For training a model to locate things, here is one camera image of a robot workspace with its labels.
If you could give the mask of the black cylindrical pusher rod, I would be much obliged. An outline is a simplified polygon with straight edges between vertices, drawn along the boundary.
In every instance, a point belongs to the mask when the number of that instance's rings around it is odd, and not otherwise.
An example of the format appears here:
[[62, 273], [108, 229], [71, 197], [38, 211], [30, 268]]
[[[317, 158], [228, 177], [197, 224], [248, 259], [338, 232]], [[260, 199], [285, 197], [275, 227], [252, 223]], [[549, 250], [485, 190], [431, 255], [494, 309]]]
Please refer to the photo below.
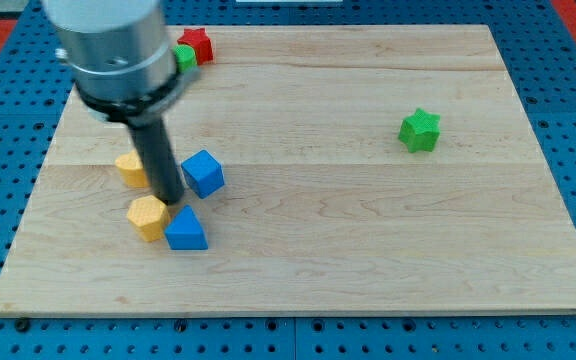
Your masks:
[[141, 127], [129, 126], [128, 131], [153, 195], [164, 204], [178, 203], [184, 188], [163, 120], [158, 118]]

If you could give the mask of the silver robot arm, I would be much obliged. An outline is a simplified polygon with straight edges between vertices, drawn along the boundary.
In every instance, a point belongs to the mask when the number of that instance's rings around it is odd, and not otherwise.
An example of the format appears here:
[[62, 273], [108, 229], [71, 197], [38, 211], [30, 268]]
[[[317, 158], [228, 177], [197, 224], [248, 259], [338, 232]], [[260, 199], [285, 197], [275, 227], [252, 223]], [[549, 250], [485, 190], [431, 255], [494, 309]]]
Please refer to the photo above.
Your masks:
[[81, 100], [100, 121], [127, 127], [153, 194], [175, 204], [184, 189], [163, 114], [199, 77], [182, 70], [158, 0], [43, 0]]

